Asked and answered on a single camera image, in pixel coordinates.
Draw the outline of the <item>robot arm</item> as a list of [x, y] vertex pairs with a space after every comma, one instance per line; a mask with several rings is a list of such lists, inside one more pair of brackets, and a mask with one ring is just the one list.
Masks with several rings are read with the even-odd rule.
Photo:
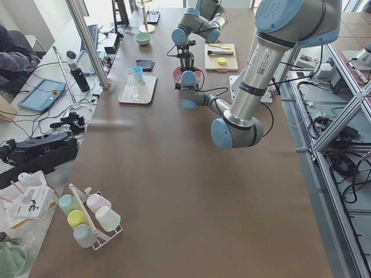
[[232, 103], [196, 88], [190, 34], [215, 43], [228, 16], [219, 1], [198, 1], [187, 8], [172, 40], [182, 60], [181, 102], [184, 109], [206, 105], [219, 114], [211, 126], [213, 142], [221, 149], [256, 145], [263, 127], [254, 117], [267, 87], [286, 51], [334, 42], [340, 32], [340, 1], [263, 1], [255, 14], [255, 31], [249, 61], [239, 76]]
[[207, 43], [216, 43], [221, 30], [228, 24], [228, 16], [221, 1], [198, 0], [195, 7], [188, 7], [178, 26], [172, 32], [172, 41], [181, 50], [188, 52], [193, 45], [189, 36], [193, 33]]

